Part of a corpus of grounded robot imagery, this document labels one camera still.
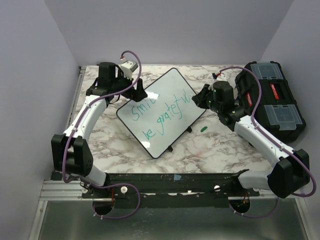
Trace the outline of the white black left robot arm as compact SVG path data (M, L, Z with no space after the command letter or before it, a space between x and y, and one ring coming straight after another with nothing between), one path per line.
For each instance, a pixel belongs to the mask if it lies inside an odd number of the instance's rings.
M139 61L121 59L121 64L101 62L98 76L85 92L85 100L70 126L51 139L53 166L62 173L64 182L76 179L93 186L101 198L111 191L109 175L94 165L88 141L94 126L115 96L140 102L148 95L140 77L133 79L135 70L141 70Z

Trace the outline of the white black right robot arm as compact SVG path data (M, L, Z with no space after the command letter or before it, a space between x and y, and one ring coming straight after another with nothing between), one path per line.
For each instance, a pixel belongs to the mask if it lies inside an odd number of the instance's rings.
M294 195L311 181L308 153L294 150L259 125L236 103L232 90L227 81L216 81L205 84L191 99L197 107L217 113L220 122L247 140L272 170L242 170L230 183L230 191L241 196L248 189L269 190L282 199Z

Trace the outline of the black framed whiteboard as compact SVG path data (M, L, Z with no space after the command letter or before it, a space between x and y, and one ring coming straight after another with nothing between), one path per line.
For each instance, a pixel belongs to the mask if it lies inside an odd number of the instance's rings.
M205 113L193 102L196 92L177 68L145 88L147 97L128 101L116 115L147 153L159 158Z

